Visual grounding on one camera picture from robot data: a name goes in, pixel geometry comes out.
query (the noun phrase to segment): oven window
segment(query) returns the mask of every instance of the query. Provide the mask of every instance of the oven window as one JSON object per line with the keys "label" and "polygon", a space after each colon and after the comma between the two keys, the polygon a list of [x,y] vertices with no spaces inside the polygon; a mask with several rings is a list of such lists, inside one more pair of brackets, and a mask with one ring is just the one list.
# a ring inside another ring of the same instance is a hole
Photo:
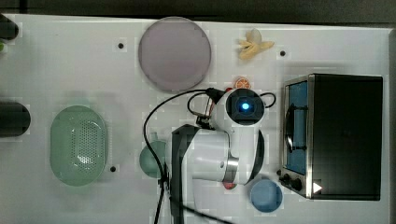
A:
{"label": "oven window", "polygon": [[286,168],[305,175],[306,165],[306,115],[308,107],[308,85],[300,82],[289,85],[289,116],[292,138],[287,149]]}

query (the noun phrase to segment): white table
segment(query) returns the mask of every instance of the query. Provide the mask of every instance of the white table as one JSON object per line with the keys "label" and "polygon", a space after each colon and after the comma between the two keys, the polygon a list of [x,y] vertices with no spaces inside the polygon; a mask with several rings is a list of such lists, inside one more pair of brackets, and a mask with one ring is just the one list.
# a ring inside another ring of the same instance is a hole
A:
{"label": "white table", "polygon": [[[140,36],[154,21],[7,15],[19,37],[0,53],[0,97],[27,105],[27,134],[0,139],[0,222],[152,223],[158,199],[156,180],[139,167],[144,146],[143,120],[170,96],[143,75],[137,60]],[[381,201],[307,201],[282,188],[284,202],[262,214],[248,202],[248,187],[226,190],[220,183],[196,181],[197,206],[234,223],[388,223],[389,222],[389,49],[388,29],[273,24],[197,22],[208,34],[212,64],[196,88],[230,86],[246,76],[253,89],[274,91],[283,81],[312,72],[384,77],[384,138]],[[272,49],[249,62],[237,58],[237,40],[257,28]],[[118,49],[119,43],[124,49]],[[285,57],[279,52],[286,51]],[[187,97],[164,106],[150,122],[161,138],[173,128],[194,123]],[[205,98],[194,103],[202,109]],[[72,188],[50,169],[50,125],[69,105],[88,105],[106,120],[109,158],[103,175],[89,186]],[[279,167],[280,104],[262,125],[265,162],[261,174],[275,177]],[[115,165],[116,173],[109,172]],[[169,217],[162,218],[168,223]]]}

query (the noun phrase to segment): oven handle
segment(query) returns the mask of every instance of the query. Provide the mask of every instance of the oven handle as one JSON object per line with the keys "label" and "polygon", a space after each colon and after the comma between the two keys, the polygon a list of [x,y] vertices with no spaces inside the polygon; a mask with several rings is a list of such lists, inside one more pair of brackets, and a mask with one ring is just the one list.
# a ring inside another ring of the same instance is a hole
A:
{"label": "oven handle", "polygon": [[294,149],[306,149],[306,147],[293,147],[293,136],[294,136],[294,111],[295,110],[308,110],[307,106],[295,106],[291,104],[288,112],[286,113],[285,122],[285,142],[289,152],[293,152]]}

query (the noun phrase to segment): silver band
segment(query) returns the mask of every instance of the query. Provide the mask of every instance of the silver band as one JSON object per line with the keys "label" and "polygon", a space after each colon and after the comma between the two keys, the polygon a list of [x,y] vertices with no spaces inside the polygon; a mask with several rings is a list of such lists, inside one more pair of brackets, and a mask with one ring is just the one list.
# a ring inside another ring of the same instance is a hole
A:
{"label": "silver band", "polygon": [[239,159],[233,157],[231,152],[228,152],[228,160],[227,160],[227,167],[225,169],[225,174],[223,178],[223,182],[226,183],[233,183],[236,176],[236,171],[238,170]]}

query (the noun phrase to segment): pink plate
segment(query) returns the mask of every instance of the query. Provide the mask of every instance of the pink plate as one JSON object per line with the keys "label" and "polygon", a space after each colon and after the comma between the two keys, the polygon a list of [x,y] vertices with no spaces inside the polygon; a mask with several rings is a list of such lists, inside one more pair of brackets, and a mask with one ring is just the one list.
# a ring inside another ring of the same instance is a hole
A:
{"label": "pink plate", "polygon": [[205,32],[193,21],[167,17],[152,24],[139,45],[145,75],[163,91],[184,91],[200,83],[210,65]]}

